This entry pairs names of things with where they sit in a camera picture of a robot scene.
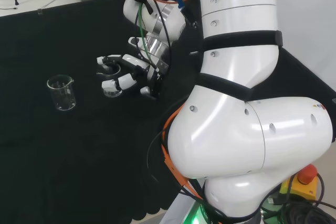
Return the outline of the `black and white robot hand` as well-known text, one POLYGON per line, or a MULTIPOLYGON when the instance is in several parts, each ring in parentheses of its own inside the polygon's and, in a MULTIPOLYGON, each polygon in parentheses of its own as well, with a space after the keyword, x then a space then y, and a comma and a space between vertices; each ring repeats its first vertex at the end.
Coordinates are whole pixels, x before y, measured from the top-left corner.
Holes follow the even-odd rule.
POLYGON ((97 65, 96 75, 102 81, 102 91, 108 98, 118 97, 123 91, 143 83, 140 93, 156 100, 160 97, 162 81, 169 69, 168 64, 157 57, 150 64, 129 54, 98 57, 97 65))

